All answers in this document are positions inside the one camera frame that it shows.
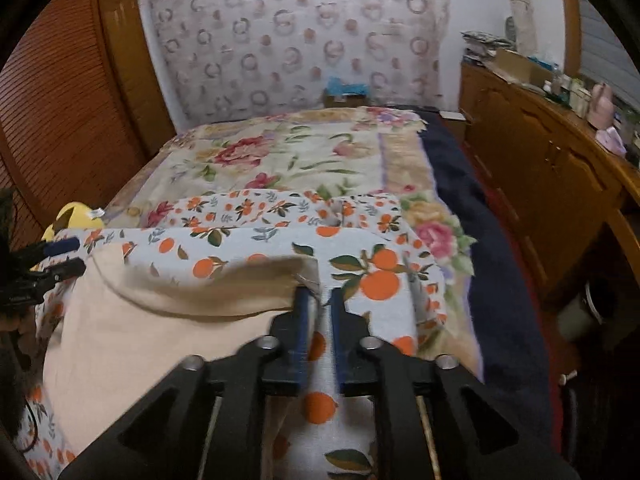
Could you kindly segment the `side lace curtain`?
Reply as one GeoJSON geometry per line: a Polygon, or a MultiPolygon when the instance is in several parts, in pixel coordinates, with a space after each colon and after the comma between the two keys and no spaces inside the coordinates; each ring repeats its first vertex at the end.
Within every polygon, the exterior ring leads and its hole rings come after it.
{"type": "Polygon", "coordinates": [[[538,51],[532,0],[510,0],[518,53],[534,55],[538,51]]]}

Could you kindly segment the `brown louvered wardrobe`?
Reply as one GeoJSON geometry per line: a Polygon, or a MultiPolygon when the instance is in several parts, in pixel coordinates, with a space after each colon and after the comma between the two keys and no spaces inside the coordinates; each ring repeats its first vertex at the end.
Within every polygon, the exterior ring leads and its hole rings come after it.
{"type": "Polygon", "coordinates": [[[138,0],[50,0],[1,70],[2,240],[39,240],[71,202],[139,218],[175,133],[138,0]]]}

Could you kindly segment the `grey window blind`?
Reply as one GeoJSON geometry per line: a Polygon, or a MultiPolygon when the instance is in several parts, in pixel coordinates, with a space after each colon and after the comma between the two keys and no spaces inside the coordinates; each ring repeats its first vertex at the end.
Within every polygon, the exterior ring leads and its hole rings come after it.
{"type": "Polygon", "coordinates": [[[580,72],[606,82],[617,99],[639,110],[639,72],[611,27],[588,0],[578,0],[582,54],[580,72]]]}

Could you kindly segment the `pink bottle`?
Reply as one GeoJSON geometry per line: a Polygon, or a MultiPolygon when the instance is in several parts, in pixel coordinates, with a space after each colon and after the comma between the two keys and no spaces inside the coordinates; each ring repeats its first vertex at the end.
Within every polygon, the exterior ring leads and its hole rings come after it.
{"type": "Polygon", "coordinates": [[[596,84],[591,92],[587,122],[597,130],[606,130],[613,125],[614,112],[612,88],[605,82],[596,84]]]}

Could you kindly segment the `orange print bed sheet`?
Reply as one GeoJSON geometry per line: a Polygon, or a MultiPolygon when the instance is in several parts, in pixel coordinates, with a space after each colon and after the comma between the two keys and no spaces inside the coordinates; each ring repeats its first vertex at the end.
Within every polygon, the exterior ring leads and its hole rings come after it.
{"type": "MultiPolygon", "coordinates": [[[[177,222],[143,229],[76,230],[78,257],[85,261],[112,246],[126,258],[147,262],[152,271],[187,268],[197,278],[211,278],[235,260],[309,257],[318,263],[319,289],[312,292],[312,336],[308,346],[308,380],[299,398],[273,404],[267,424],[272,447],[267,463],[277,479],[372,479],[376,475],[373,406],[366,399],[345,399],[334,373],[331,290],[343,289],[346,308],[363,316],[371,333],[413,354],[418,318],[430,300],[416,270],[436,284],[436,263],[412,263],[404,252],[377,232],[349,228],[339,221],[312,226],[287,224],[265,204],[255,220],[233,217],[204,226],[177,222]]],[[[40,478],[54,479],[79,453],[66,444],[44,390],[44,358],[51,336],[62,322],[64,300],[74,283],[49,292],[36,311],[37,340],[43,359],[27,390],[17,446],[40,478]]]]}

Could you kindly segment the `cardboard box on cabinet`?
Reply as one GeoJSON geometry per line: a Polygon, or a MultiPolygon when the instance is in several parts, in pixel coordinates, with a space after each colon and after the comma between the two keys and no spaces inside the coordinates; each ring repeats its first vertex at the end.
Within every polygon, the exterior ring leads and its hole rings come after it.
{"type": "Polygon", "coordinates": [[[494,59],[487,66],[494,74],[511,84],[533,84],[542,88],[546,81],[553,79],[551,70],[543,68],[526,56],[506,49],[498,49],[494,59]]]}

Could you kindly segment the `beige cloth garment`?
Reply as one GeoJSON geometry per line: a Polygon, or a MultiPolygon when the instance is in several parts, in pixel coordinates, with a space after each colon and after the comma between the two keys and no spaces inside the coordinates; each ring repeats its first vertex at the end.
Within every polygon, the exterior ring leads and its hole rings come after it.
{"type": "Polygon", "coordinates": [[[64,300],[44,358],[58,428],[82,452],[183,358],[231,356],[293,307],[297,286],[319,289],[309,257],[233,261],[211,278],[152,271],[103,247],[64,300]]]}

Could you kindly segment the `wooden sideboard cabinet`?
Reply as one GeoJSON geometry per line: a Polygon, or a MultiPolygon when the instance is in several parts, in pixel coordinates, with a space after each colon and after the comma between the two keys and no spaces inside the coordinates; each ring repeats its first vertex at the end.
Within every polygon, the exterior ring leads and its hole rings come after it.
{"type": "Polygon", "coordinates": [[[464,146],[499,196],[541,300],[570,290],[603,229],[639,271],[639,171],[602,148],[590,125],[470,64],[459,107],[464,146]]]}

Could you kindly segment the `yellow Pikachu plush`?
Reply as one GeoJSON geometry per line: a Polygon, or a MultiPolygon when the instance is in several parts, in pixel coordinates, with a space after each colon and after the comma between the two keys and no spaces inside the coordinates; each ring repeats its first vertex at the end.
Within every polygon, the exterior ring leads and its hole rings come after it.
{"type": "Polygon", "coordinates": [[[71,202],[63,206],[53,222],[44,230],[42,240],[52,242],[58,232],[65,229],[96,230],[104,227],[102,208],[92,209],[89,206],[71,202]]]}

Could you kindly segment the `floral lace curtain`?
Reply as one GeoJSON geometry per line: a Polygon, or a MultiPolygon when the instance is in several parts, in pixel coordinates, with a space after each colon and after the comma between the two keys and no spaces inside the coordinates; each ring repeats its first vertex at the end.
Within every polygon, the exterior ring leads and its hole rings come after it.
{"type": "Polygon", "coordinates": [[[312,110],[336,84],[371,103],[439,100],[450,0],[141,0],[191,126],[312,110]]]}

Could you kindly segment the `pink tissue pack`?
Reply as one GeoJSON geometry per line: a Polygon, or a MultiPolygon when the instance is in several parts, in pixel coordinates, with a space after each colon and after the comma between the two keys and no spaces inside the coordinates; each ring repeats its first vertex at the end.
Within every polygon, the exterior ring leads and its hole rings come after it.
{"type": "Polygon", "coordinates": [[[614,126],[599,129],[596,132],[596,140],[609,153],[618,157],[626,156],[625,144],[614,126]]]}

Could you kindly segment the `blue item brown box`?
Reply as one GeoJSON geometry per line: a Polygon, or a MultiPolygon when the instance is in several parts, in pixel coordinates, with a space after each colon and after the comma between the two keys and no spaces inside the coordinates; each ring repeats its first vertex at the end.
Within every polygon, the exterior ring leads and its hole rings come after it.
{"type": "Polygon", "coordinates": [[[322,103],[325,108],[368,106],[370,89],[367,84],[348,84],[340,78],[330,77],[323,90],[322,103]]]}

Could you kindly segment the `floral blanket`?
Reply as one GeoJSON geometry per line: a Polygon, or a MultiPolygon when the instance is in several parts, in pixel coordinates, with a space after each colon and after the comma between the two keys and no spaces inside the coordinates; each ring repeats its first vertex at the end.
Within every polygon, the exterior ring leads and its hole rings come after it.
{"type": "Polygon", "coordinates": [[[362,106],[305,110],[201,125],[169,140],[108,204],[111,228],[255,220],[265,204],[287,224],[339,221],[436,263],[442,284],[416,270],[430,303],[418,352],[451,353],[480,373],[469,307],[474,238],[440,199],[411,110],[362,106]]]}

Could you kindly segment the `dark blue bedspread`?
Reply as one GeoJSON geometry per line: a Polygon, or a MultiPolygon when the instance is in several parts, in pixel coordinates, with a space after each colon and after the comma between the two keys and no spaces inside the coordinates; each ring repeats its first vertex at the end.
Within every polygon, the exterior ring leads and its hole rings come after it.
{"type": "Polygon", "coordinates": [[[475,171],[434,108],[420,108],[420,132],[437,194],[476,239],[469,302],[492,395],[535,437],[552,441],[549,358],[521,269],[475,171]]]}

